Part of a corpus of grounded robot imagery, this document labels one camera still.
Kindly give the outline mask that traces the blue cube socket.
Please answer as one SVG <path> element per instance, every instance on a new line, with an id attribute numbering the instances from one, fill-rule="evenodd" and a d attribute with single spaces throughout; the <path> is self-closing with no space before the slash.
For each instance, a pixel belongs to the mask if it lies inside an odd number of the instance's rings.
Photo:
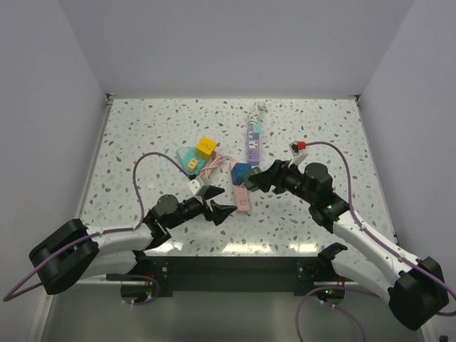
<path id="1" fill-rule="evenodd" d="M 249 163 L 235 162 L 231 165 L 231 179 L 233 185 L 242 185 L 244 183 L 243 175 L 249 172 L 252 166 Z"/>

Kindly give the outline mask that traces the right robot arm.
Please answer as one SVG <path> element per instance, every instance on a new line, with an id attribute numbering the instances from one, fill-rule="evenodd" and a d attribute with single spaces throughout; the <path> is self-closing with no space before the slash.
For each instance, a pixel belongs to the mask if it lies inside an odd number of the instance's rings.
<path id="1" fill-rule="evenodd" d="M 407 252 L 378 233 L 333 190 L 333 179 L 325 165 L 308 164 L 303 172 L 287 161 L 276 160 L 265 171 L 248 176 L 262 192 L 290 192 L 309 204 L 317 225 L 355 247 L 375 271 L 359 271 L 333 255 L 317 263 L 327 280 L 338 275 L 351 279 L 388 303 L 404 327 L 416 331 L 449 303 L 450 289 L 442 268 L 432 257 L 424 259 Z"/>

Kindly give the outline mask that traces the dark green cube socket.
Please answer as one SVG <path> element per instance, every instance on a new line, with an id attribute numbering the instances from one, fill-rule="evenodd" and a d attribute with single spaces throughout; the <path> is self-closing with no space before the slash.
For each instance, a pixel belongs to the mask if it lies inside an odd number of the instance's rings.
<path id="1" fill-rule="evenodd" d="M 252 182 L 252 177 L 259 173 L 261 173 L 261 169 L 259 167 L 253 167 L 242 175 L 244 185 L 248 191 L 255 192 L 259 189 L 259 187 Z"/>

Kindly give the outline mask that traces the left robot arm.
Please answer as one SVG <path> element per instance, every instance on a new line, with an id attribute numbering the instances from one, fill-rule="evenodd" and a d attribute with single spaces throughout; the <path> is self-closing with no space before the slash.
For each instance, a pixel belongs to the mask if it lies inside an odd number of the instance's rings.
<path id="1" fill-rule="evenodd" d="M 147 262 L 140 253 L 162 246 L 170 239 L 171 229 L 196 217 L 218 226 L 237 210 L 235 205 L 214 201 L 223 192 L 221 187 L 205 185 L 183 201 L 163 195 L 136 229 L 88 227 L 80 219 L 71 219 L 34 247 L 28 257 L 47 294 L 59 294 L 81 279 L 103 274 L 141 279 L 147 273 Z"/>

